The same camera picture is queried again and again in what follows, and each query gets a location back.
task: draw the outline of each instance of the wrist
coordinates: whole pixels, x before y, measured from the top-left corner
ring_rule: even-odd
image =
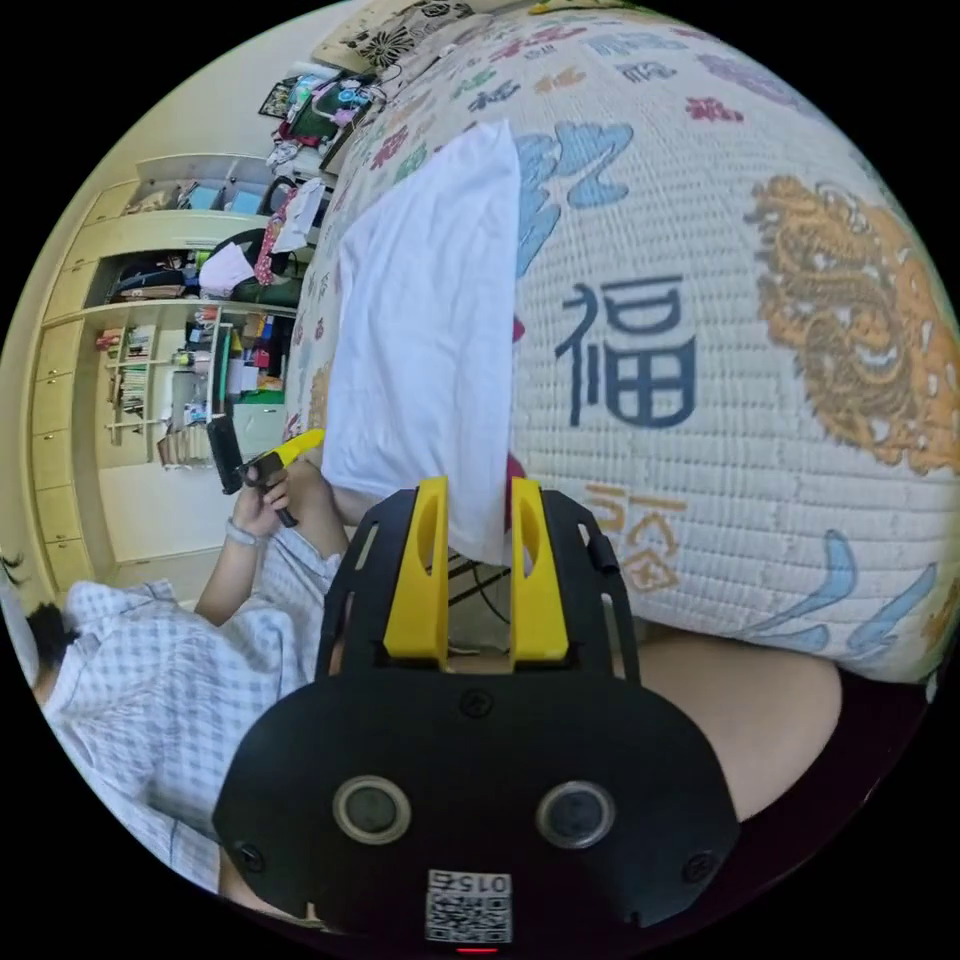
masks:
[[[227,540],[245,547],[259,547],[263,538],[247,530],[243,523],[238,523],[234,517],[231,517],[226,523]]]

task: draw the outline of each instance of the blue calligraphy print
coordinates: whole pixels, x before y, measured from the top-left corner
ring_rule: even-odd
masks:
[[[686,50],[687,45],[656,33],[607,33],[582,41],[601,57],[629,56],[636,50]]]
[[[601,284],[607,326],[631,338],[644,340],[637,350],[620,350],[603,343],[604,405],[621,423],[631,427],[664,430],[683,423],[696,406],[696,339],[680,346],[651,345],[647,338],[676,329],[681,320],[681,276],[653,277]],[[575,284],[576,296],[563,302],[564,310],[583,310],[573,333],[555,350],[559,360],[572,357],[570,426],[580,426],[584,404],[600,402],[600,347],[583,341],[600,314],[601,298],[589,286]],[[584,352],[586,391],[584,395]],[[660,411],[656,409],[661,401]],[[672,409],[662,412],[663,405]]]
[[[837,533],[836,530],[828,530],[823,538],[823,546],[826,551],[827,566],[823,583],[810,596],[784,610],[783,613],[750,627],[743,636],[744,640],[785,647],[802,653],[819,653],[826,648],[830,642],[830,632],[822,624],[797,633],[760,636],[760,634],[779,629],[791,620],[806,617],[818,610],[833,606],[853,593],[857,585],[857,565],[846,537],[842,533]]]
[[[632,83],[645,83],[655,78],[668,80],[677,73],[676,70],[665,67],[662,63],[618,63],[616,67]]]
[[[518,90],[520,89],[520,84],[514,82],[513,80],[505,80],[500,84],[495,90],[491,90],[487,93],[485,90],[481,90],[476,99],[467,107],[471,113],[476,113],[479,110],[486,110],[491,103],[503,103],[505,100],[509,100]]]
[[[847,638],[849,655],[844,659],[874,659],[890,649],[896,642],[894,628],[911,613],[934,588],[937,582],[937,565],[931,563],[898,597],[884,604],[869,620],[861,623]]]
[[[794,632],[777,633],[793,620],[808,617],[846,600],[857,585],[857,564],[847,538],[836,530],[828,530],[823,538],[826,572],[823,583],[808,597],[783,613],[750,627],[744,640],[783,647],[799,653],[821,653],[830,644],[830,630],[817,624]],[[894,629],[930,593],[937,579],[937,566],[930,564],[903,591],[885,603],[872,617],[861,623],[847,638],[843,662],[875,660],[896,642]]]
[[[518,280],[526,275],[560,220],[560,205],[548,203],[547,184],[554,178],[583,174],[567,192],[567,203],[575,209],[617,203],[630,192],[626,184],[601,182],[600,175],[633,140],[633,127],[561,121],[554,130],[554,136],[531,133],[515,139],[521,181]]]

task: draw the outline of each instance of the qr code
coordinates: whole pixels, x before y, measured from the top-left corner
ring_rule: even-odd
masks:
[[[491,884],[492,879],[500,882]],[[509,891],[509,878],[503,875],[431,871],[427,940],[510,943],[513,917]]]

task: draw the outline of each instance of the camera lens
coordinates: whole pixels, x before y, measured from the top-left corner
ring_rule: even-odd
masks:
[[[333,798],[337,826],[358,843],[379,845],[400,839],[410,826],[410,801],[383,777],[354,777]]]
[[[537,808],[537,829],[555,847],[585,850],[602,840],[613,826],[614,807],[602,787],[572,781],[554,787]]]

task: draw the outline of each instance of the white towel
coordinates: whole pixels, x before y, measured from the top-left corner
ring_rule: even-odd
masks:
[[[340,243],[323,474],[375,497],[446,476],[450,546],[500,563],[520,167],[479,124],[385,193]]]

